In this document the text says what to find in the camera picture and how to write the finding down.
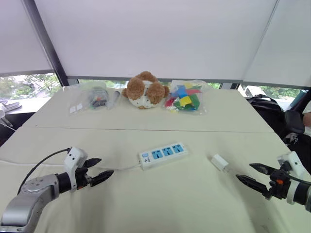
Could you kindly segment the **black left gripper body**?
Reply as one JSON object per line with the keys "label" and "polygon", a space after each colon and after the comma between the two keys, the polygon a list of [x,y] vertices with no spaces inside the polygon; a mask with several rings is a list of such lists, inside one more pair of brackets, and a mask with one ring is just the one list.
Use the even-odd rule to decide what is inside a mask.
{"label": "black left gripper body", "polygon": [[75,171],[76,179],[76,189],[82,189],[88,185],[93,187],[93,178],[88,176],[88,167],[83,166],[82,168],[77,168]]}

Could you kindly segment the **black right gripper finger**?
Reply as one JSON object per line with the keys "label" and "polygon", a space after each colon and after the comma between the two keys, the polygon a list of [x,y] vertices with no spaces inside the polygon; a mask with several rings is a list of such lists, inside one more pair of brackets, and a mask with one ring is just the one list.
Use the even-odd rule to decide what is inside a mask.
{"label": "black right gripper finger", "polygon": [[252,188],[253,190],[261,193],[267,200],[271,199],[271,193],[267,189],[266,185],[257,182],[255,179],[246,175],[236,175],[236,178],[244,185]]}
{"label": "black right gripper finger", "polygon": [[250,163],[249,164],[253,169],[255,169],[256,171],[268,175],[270,176],[273,172],[274,172],[274,168],[261,164],[261,163]]}

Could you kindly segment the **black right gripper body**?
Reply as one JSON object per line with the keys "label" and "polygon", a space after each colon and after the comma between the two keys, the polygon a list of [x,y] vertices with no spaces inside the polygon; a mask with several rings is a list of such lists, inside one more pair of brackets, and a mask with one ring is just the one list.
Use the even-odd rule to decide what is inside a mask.
{"label": "black right gripper body", "polygon": [[292,167],[288,161],[285,161],[280,169],[272,167],[268,168],[268,175],[270,177],[269,199],[271,197],[276,197],[281,200],[287,197],[291,185],[291,178],[289,175],[291,168]]}

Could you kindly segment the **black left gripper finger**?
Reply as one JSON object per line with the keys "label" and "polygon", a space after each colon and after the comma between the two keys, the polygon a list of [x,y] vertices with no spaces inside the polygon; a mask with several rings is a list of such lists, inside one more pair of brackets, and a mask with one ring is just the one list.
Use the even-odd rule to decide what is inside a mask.
{"label": "black left gripper finger", "polygon": [[98,164],[101,161],[100,158],[91,158],[91,159],[87,159],[84,163],[84,167],[86,168],[90,168],[95,166],[96,164]]}
{"label": "black left gripper finger", "polygon": [[91,178],[91,182],[90,182],[90,186],[94,187],[104,181],[106,181],[107,179],[109,179],[114,173],[114,170],[107,170],[104,171],[100,174],[98,174],[97,176]]}

